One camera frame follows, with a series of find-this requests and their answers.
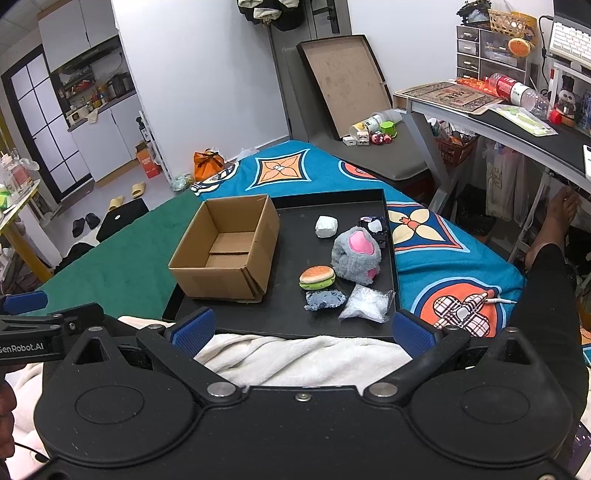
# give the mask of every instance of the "black tray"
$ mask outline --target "black tray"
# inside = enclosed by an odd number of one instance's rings
[[[197,309],[211,307],[216,314],[217,333],[240,333],[277,336],[287,339],[318,335],[366,337],[392,342],[391,320],[379,324],[365,319],[338,319],[344,306],[309,312],[306,292],[298,285],[300,274],[314,265],[330,265],[330,253],[336,236],[320,239],[314,227],[320,215],[335,217],[342,233],[356,226],[363,216],[388,218],[384,191],[354,190],[349,192],[313,193],[273,198],[281,223],[267,293],[260,303],[236,303],[219,300],[197,300],[184,295],[177,285],[163,318],[180,320]],[[388,312],[391,317],[400,308],[398,275],[392,250],[392,235],[382,250],[381,271],[371,288],[397,294]],[[355,284],[337,278],[334,286],[346,294]]]

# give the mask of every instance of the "wicker basket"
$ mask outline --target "wicker basket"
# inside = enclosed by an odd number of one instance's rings
[[[510,37],[524,38],[527,19],[499,10],[489,10],[491,30]]]
[[[439,122],[439,128],[444,129],[449,135],[452,134],[452,126],[448,122]],[[476,148],[479,135],[476,135],[466,145],[454,145],[441,138],[436,138],[437,146],[441,152],[441,157],[449,167],[457,167],[467,159]]]

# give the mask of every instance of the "blue gripper pad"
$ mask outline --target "blue gripper pad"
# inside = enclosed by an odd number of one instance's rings
[[[186,319],[168,327],[164,337],[191,358],[210,341],[216,331],[216,316],[212,309],[201,308]]]
[[[392,336],[412,358],[421,356],[441,340],[441,331],[406,310],[392,318]]]
[[[32,291],[18,295],[7,295],[2,302],[2,310],[8,315],[34,312],[47,307],[47,295],[44,291]]]

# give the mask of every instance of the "slipper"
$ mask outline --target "slipper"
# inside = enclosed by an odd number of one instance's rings
[[[133,187],[131,187],[131,197],[134,199],[140,198],[146,191],[146,184],[136,183]]]
[[[74,235],[74,238],[78,238],[80,235],[82,235],[82,232],[84,231],[84,225],[85,222],[83,218],[74,220],[72,223],[72,235]]]
[[[123,195],[119,195],[118,197],[112,199],[111,203],[109,204],[109,209],[107,211],[110,212],[123,205],[123,200],[125,200],[125,197]]]
[[[100,218],[98,218],[94,213],[89,213],[86,215],[85,219],[91,230],[94,230],[100,225]]]

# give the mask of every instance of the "orange bag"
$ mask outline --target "orange bag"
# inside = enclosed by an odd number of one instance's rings
[[[214,152],[209,148],[201,153],[195,152],[193,155],[193,162],[195,163],[195,180],[206,180],[217,172],[223,170],[224,160],[218,152]]]

